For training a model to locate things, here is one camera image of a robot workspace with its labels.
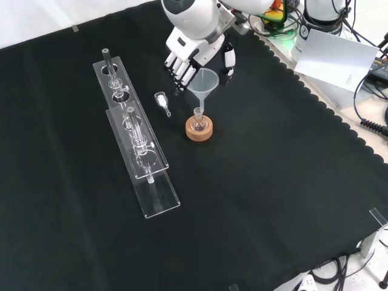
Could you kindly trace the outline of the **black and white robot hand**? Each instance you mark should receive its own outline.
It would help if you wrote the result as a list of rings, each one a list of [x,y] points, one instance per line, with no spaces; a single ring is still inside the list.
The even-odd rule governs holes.
[[[175,95],[184,92],[199,70],[206,66],[218,52],[222,55],[221,79],[227,83],[234,74],[236,55],[229,35],[221,35],[214,43],[205,39],[192,40],[179,29],[174,28],[167,38],[170,50],[164,66],[176,85]]]

